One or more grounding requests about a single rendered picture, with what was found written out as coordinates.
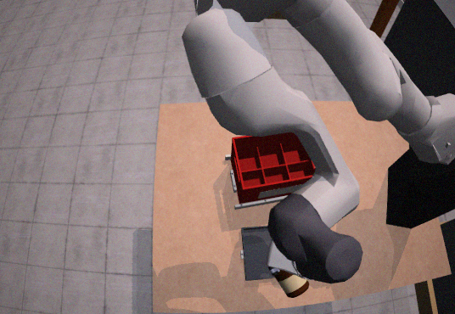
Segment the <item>dark red crate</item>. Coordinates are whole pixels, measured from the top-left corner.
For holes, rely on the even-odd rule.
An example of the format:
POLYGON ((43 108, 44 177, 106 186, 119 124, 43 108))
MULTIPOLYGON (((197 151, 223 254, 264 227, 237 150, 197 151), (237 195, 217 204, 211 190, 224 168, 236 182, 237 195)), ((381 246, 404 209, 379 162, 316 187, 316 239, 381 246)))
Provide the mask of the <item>dark red crate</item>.
POLYGON ((231 164, 240 204, 289 195, 315 172, 293 132, 232 137, 231 164))

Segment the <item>brown glass bottle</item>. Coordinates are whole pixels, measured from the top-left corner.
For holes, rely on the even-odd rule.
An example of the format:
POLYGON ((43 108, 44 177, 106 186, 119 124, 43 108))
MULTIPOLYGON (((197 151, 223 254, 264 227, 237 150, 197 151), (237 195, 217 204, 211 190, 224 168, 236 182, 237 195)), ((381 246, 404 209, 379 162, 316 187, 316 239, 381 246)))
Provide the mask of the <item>brown glass bottle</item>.
POLYGON ((280 270, 280 272, 274 277, 277 279, 286 295, 290 298, 295 298, 303 294, 309 288, 307 279, 297 277, 296 275, 288 273, 284 270, 280 270))

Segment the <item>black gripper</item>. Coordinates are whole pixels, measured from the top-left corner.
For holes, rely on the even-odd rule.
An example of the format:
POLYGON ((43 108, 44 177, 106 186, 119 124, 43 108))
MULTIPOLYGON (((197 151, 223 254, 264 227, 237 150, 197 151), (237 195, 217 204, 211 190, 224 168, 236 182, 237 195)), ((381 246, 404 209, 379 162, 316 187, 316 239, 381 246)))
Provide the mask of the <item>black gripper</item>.
POLYGON ((280 272, 279 270, 280 269, 275 269, 273 267, 268 267, 268 269, 270 270, 270 272, 272 273, 273 276, 276 276, 278 274, 278 272, 280 272))

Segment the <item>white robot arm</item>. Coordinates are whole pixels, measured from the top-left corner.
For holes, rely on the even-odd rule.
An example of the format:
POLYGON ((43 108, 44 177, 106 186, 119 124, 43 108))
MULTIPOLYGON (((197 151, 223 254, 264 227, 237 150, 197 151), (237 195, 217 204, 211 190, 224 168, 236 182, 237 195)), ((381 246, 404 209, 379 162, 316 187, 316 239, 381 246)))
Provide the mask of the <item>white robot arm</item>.
POLYGON ((322 55, 358 114, 388 120, 421 161, 448 165, 455 158, 455 95, 424 96, 346 0, 194 5, 197 17, 186 26, 183 45, 220 126, 253 137, 293 132, 316 167, 314 177, 271 208, 266 265, 323 283, 348 280, 361 265, 362 247, 330 228, 358 207, 359 183, 311 100, 270 65, 253 25, 279 11, 322 55))

